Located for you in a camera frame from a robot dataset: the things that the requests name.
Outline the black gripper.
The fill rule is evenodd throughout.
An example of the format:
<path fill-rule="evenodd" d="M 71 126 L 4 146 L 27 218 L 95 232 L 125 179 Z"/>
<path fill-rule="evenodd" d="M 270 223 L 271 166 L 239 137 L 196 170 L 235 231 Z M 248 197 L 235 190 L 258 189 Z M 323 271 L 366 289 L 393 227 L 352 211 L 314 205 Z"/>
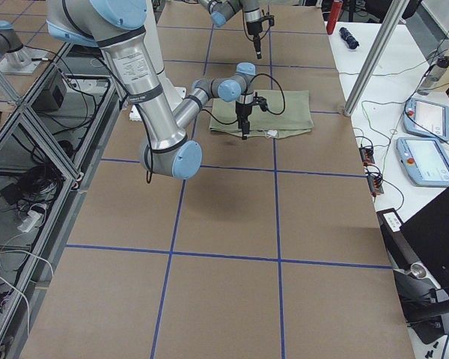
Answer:
<path fill-rule="evenodd" d="M 236 118 L 238 121 L 241 121 L 240 129 L 242 132 L 242 135 L 241 135 L 242 140 L 246 140 L 249 135 L 250 123 L 247 119 L 248 119 L 248 116 L 250 116 L 252 113 L 252 108 L 253 108 L 253 105 L 251 103 L 249 103 L 249 104 L 240 103 L 240 102 L 235 103 Z"/>
<path fill-rule="evenodd" d="M 255 22 L 246 22 L 246 29 L 248 35 L 252 36 L 252 42 L 254 45 L 254 50 L 257 56 L 257 59 L 262 58 L 262 49 L 261 49 L 261 32 L 263 31 L 263 26 L 261 21 Z"/>

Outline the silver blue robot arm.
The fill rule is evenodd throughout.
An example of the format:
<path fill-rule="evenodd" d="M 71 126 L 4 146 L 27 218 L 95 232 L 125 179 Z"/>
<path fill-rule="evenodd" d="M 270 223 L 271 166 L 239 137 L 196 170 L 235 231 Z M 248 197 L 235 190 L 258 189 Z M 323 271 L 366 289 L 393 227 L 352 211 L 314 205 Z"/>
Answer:
<path fill-rule="evenodd" d="M 224 26 L 239 12 L 242 12 L 247 38 L 253 43 L 257 59 L 262 58 L 261 33 L 266 16 L 261 11 L 259 1 L 199 0 L 198 4 L 206 9 L 212 23 L 218 28 Z"/>
<path fill-rule="evenodd" d="M 145 1 L 48 1 L 47 26 L 56 39 L 97 47 L 112 75 L 138 110 L 147 132 L 140 161 L 149 174 L 186 180 L 199 170 L 202 149 L 186 134 L 209 100 L 242 102 L 252 92 L 255 66 L 242 62 L 224 79 L 199 79 L 192 92 L 171 108 L 145 45 L 145 22 L 153 19 Z"/>

